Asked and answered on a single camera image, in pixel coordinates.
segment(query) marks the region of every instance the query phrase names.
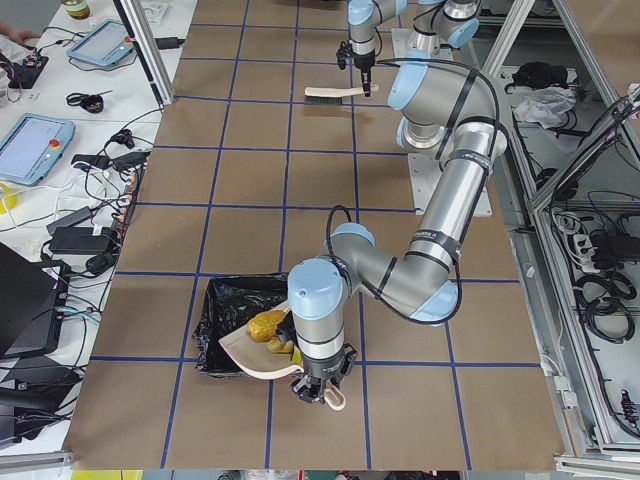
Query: white table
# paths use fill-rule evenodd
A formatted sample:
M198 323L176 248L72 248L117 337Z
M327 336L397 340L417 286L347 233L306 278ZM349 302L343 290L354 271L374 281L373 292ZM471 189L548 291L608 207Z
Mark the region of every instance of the white table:
M185 38L191 20L195 0L180 0L171 2L167 12L159 24L151 24L156 37ZM118 14L109 0L94 0L91 2L91 16L85 20L75 20L60 8L53 17L50 26L65 28L72 32L87 32L107 19L118 19ZM50 45L57 40L68 39L71 34L60 30L47 30L38 42L38 47ZM5 112L22 114L37 111L41 115L60 117L68 120L107 120L127 121L141 113L158 108L158 103L149 87L140 60L127 67L113 71L83 72L68 62L66 50L70 46L53 45L45 48L43 55L49 57L42 74L35 84L35 88L25 90L17 104L10 104L7 99L2 100L0 108ZM180 60L182 49L162 50L161 56L169 76L174 77ZM127 64L134 59L134 54L126 57L121 64ZM79 64L82 68L90 65ZM105 109L94 115L80 107L67 105L66 97L73 92L101 93L113 90L104 96ZM160 113L145 117L145 122L160 121Z
M197 0L173 0L159 24L152 24L151 28L156 37L185 38L191 22ZM65 28L74 32L91 30L105 19L118 19L115 7L110 0L92 0L91 16L85 20L74 20L60 8L54 16L50 26ZM69 38L71 35L59 30L46 31L38 43L38 47L49 45L59 39ZM112 72L83 72L68 63L66 48L55 45L44 50L43 54L49 57L49 63L42 72L32 90L25 90L19 102L12 104L6 98L0 99L0 137L3 137L15 124L23 113L35 113L72 120L76 125L73 140L65 149L62 157L51 169L47 177L35 187L3 182L14 191L23 191L19 196L18 204L11 210L16 223L21 223L31 218L48 215L58 209L79 209L83 206L96 206L97 200L88 197L84 190L84 174L70 165L71 158L76 153L94 154L100 151L108 138L121 129L125 123L147 111L158 108L158 104L151 92L146 76L136 60L131 66ZM169 76L174 77L182 49L164 50L162 59ZM79 107L69 107L66 104L66 96L72 92L99 93L113 90L113 93L105 95L105 109L102 113L93 115ZM159 112L147 115L129 128L137 137L153 141L161 120ZM136 141L137 149L148 149L150 146ZM109 154L118 156L128 150L121 145L111 145ZM111 171L111 180L120 182L117 174ZM98 184L93 181L89 184L92 193L98 192ZM94 222L104 226L111 224L110 212L103 209ZM46 225L60 215L49 217L35 222L26 227L0 233L0 241L8 245L24 257L32 261L39 260L40 247L43 242L50 239ZM7 215L0 216L0 231L12 226ZM82 270L85 260L83 256L65 256L63 259L74 270ZM91 285L104 282L109 279L109 274L102 275L97 280L74 280L73 285ZM91 289L73 291L86 300L98 303L105 285ZM75 299L69 299L68 306L80 310L86 308L86 304ZM98 326L91 321L87 322L87 337L79 365L86 364L91 354ZM48 355L61 364L72 364L80 351L84 335L84 325L80 317L66 320L63 323L59 348ZM80 390L76 385L70 392L68 399L75 397ZM62 422L53 427L46 427L34 440L23 440L9 448L0 450L0 456L23 455L35 453L48 453L60 450L62 442L69 428L69 422Z

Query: plastic bottle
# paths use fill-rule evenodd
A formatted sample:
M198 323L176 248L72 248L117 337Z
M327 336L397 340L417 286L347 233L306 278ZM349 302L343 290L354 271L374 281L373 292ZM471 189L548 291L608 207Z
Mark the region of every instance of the plastic bottle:
M89 16L91 10L86 0L61 0L71 18L82 20Z

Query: power adapter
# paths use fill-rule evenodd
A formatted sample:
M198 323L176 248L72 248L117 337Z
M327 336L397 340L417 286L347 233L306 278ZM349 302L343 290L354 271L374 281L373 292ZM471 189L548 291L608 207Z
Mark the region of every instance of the power adapter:
M147 161L149 152L129 152L112 159L113 169L117 172L124 172L130 168L135 168Z
M118 232L102 228L96 235L91 227L59 227L53 233L49 250L59 255L99 255L118 244Z
M92 167L106 170L109 168L109 157L105 155L83 155L78 153L71 159L71 166L79 168L83 172L88 172Z

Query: work surface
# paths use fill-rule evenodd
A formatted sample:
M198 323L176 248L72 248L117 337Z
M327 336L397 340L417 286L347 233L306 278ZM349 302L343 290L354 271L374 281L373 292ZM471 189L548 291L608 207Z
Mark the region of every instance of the work surface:
M199 3L65 442L76 468L545 470L563 451L493 191L450 325L351 300L359 362L342 412L297 400L290 379L194 368L210 277L315 256L337 203L395 255L418 224L400 116L384 106L396 71L374 71L377 97L304 105L305 86L357 83L332 63L345 5Z

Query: gray robot arm segment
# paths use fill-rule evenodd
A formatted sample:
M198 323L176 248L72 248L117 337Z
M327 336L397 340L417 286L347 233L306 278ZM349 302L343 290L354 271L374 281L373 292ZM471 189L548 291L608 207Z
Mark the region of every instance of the gray robot arm segment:
M398 77L404 87L392 92L390 105L416 125L443 126L453 139L452 151L441 163L442 175L403 258L376 248L362 225L346 223L319 257L291 271L288 299L305 372L292 388L308 402L324 402L325 390L339 387L353 364L342 318L352 294L364 291L418 323L438 324L454 314L459 292L448 277L457 268L493 161L507 146L510 108L487 77L452 64L428 71L403 66ZM506 125L498 122L500 113Z

